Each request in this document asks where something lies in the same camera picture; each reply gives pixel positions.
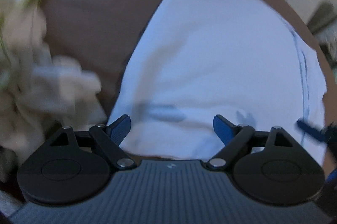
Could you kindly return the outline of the cream crumpled cloth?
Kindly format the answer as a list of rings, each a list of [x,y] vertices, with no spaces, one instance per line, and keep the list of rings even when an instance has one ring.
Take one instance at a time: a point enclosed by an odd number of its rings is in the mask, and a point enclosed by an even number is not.
[[[1,0],[1,147],[24,162],[58,121],[84,129],[106,119],[98,76],[52,56],[41,0]]]

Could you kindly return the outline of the white shirt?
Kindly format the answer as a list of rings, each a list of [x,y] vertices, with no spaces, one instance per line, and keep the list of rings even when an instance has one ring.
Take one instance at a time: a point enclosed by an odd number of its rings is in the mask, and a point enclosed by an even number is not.
[[[131,118],[124,151],[178,160],[223,148],[216,115],[260,131],[279,125],[322,164],[325,144],[296,122],[324,126],[326,90],[316,52],[262,0],[163,0],[109,120]]]

